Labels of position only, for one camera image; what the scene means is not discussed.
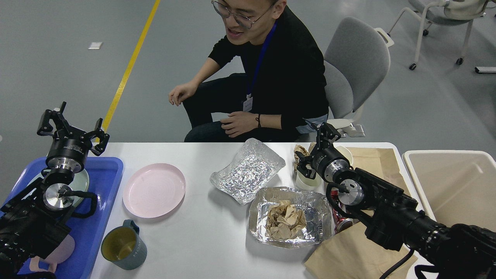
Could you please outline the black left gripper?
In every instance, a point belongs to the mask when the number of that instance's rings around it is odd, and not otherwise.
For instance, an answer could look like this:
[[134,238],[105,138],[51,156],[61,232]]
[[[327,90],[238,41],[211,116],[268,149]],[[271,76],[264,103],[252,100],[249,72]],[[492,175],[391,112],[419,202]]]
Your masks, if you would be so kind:
[[[97,120],[93,131],[83,133],[81,136],[76,135],[75,132],[70,134],[69,122],[63,116],[66,105],[66,102],[62,102],[59,110],[45,110],[37,135],[53,137],[51,149],[46,157],[48,168],[67,169],[79,173],[85,167],[89,150],[99,157],[106,150],[110,135],[102,129],[102,118]],[[99,140],[96,145],[92,144],[94,138]]]

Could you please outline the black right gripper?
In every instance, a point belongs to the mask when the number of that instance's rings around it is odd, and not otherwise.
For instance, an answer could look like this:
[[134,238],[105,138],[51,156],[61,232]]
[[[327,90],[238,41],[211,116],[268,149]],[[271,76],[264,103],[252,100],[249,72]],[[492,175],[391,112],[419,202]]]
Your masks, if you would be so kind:
[[317,128],[315,145],[311,154],[305,157],[297,152],[299,163],[297,170],[306,178],[315,179],[319,176],[328,183],[340,183],[350,178],[350,162],[344,157],[333,143],[341,138],[340,132],[327,122]]

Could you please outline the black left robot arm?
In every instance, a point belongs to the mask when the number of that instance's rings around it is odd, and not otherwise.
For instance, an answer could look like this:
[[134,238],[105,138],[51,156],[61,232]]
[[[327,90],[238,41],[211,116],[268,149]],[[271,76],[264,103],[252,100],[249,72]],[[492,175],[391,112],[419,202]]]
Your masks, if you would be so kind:
[[54,272],[19,271],[28,258],[46,258],[62,244],[71,231],[68,219],[85,219],[97,210],[97,195],[72,189],[70,183],[84,170],[89,152],[99,156],[105,151],[110,136],[102,129],[102,118],[90,132],[71,126],[63,116],[66,104],[41,117],[37,134],[53,139],[41,177],[1,207],[2,279],[54,279]]

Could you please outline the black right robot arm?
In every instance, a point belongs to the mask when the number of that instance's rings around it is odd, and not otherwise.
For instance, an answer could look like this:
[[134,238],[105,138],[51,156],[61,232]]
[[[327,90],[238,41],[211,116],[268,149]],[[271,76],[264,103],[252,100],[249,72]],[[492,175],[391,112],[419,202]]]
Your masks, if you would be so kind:
[[410,251],[389,268],[388,277],[414,252],[430,265],[417,265],[418,279],[424,272],[437,273],[439,279],[494,279],[495,233],[478,226],[454,224],[446,227],[424,211],[403,189],[363,169],[353,168],[349,160],[333,145],[341,135],[327,122],[311,123],[317,131],[316,145],[309,155],[296,152],[297,170],[306,178],[319,175],[325,182],[328,203],[342,217],[358,219],[366,229],[365,236],[377,245],[399,251],[402,245]]

